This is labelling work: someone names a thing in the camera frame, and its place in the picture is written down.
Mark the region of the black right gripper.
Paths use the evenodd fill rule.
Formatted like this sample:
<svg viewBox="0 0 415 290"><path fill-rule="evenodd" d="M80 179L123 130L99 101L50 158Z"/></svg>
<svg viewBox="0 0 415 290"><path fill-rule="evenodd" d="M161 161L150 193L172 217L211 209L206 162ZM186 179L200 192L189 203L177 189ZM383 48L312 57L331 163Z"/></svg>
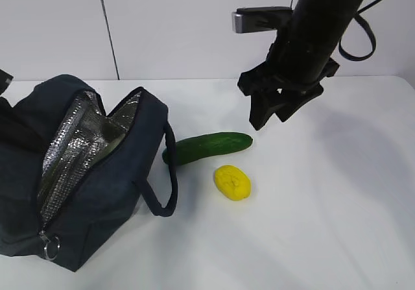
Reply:
<svg viewBox="0 0 415 290"><path fill-rule="evenodd" d="M241 73L237 85L245 96L251 95L249 122L255 130L263 128L273 114L287 121L323 94L321 80L339 68L331 58L336 46L337 42L275 42L263 63Z"/></svg>

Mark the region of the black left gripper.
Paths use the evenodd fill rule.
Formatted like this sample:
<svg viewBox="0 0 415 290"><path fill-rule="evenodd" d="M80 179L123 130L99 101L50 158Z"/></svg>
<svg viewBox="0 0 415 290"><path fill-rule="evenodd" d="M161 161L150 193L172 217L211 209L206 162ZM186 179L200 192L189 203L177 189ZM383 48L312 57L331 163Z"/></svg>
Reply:
<svg viewBox="0 0 415 290"><path fill-rule="evenodd" d="M14 77L0 70L0 95ZM15 106L1 97L1 143L26 151L45 151L49 140L44 133L48 113L31 97L20 100Z"/></svg>

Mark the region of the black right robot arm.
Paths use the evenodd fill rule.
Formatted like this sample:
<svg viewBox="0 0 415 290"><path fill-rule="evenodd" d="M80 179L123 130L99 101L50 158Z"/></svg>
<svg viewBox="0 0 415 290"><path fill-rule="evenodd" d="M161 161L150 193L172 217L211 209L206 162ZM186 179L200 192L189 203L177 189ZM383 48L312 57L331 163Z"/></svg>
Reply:
<svg viewBox="0 0 415 290"><path fill-rule="evenodd" d="M298 0L284 6L238 8L233 13L237 34L277 32L266 60L241 73L238 87L251 98L251 125L259 130L272 115L286 121L319 97L320 82L339 64L331 55L363 0Z"/></svg>

